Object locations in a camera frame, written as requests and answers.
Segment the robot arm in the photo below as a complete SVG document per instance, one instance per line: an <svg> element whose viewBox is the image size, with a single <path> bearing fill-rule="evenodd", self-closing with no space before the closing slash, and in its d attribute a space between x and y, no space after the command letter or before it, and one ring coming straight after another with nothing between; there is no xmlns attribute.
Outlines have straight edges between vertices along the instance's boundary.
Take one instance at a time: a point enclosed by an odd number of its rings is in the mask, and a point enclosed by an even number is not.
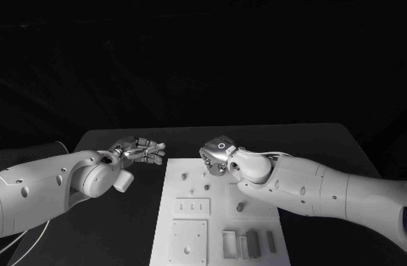
<svg viewBox="0 0 407 266"><path fill-rule="evenodd" d="M111 186L125 192L132 162L161 164L164 144L121 139L106 151L79 151L18 164L0 172L0 238L30 230Z"/></svg>
<svg viewBox="0 0 407 266"><path fill-rule="evenodd" d="M350 175L281 152L255 154L225 136L199 153L209 173L227 170L246 196L298 215L363 225L407 252L407 181Z"/></svg>

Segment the gray table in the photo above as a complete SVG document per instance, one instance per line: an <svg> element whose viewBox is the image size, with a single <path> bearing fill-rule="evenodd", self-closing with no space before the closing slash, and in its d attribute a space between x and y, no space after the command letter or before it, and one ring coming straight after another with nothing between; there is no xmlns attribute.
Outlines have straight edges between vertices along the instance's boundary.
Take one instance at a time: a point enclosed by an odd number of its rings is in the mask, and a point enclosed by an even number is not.
<svg viewBox="0 0 407 266"><path fill-rule="evenodd" d="M219 135L250 151L282 151L346 173L380 178L340 124L95 130L83 135L74 152L108 149L128 135L165 143L162 165L134 164L126 169L134 181L125 193L111 188L50 221L18 266L148 265L165 159L199 158L199 148ZM407 264L405 252L363 226L334 218L302 217L281 209L278 212L291 266ZM27 232L11 262L28 249L41 228Z"/></svg>

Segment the robotic hand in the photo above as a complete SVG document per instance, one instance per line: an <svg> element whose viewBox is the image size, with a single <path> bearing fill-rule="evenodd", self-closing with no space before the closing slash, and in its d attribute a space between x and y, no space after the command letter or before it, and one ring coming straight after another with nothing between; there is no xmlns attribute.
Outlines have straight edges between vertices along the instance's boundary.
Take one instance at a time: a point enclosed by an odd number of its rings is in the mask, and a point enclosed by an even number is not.
<svg viewBox="0 0 407 266"><path fill-rule="evenodd" d="M0 172L0 238L30 230L111 186L125 192L134 162L161 164L164 143L125 137L106 151L79 151L18 164Z"/></svg>
<svg viewBox="0 0 407 266"><path fill-rule="evenodd" d="M407 252L407 181L350 175L281 152L249 152L225 136L199 153L210 175L227 170L246 196L298 215L363 225Z"/></svg>

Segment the table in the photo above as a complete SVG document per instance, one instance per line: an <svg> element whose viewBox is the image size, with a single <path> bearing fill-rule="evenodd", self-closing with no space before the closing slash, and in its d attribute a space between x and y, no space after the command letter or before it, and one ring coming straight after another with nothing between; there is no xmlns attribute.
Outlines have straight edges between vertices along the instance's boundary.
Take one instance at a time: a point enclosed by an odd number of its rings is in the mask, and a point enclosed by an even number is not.
<svg viewBox="0 0 407 266"><path fill-rule="evenodd" d="M134 164L126 168L134 181L125 193L111 188L51 219L18 266L148 265L165 159L197 158L199 148L219 135L250 151L282 151L346 173L380 178L340 124L93 130L83 135L74 152L108 149L128 135L165 143L162 165ZM405 252L363 226L281 209L278 213L291 266L405 265ZM35 229L27 232L8 265L33 244Z"/></svg>

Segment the dark curtain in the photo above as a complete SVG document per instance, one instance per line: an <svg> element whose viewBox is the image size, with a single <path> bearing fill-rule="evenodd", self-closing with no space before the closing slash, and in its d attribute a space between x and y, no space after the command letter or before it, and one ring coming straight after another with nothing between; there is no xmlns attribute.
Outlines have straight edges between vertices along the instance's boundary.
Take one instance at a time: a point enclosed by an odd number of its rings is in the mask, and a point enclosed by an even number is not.
<svg viewBox="0 0 407 266"><path fill-rule="evenodd" d="M337 122L382 175L405 175L405 10L405 0L5 0L1 148L72 151L90 129Z"/></svg>

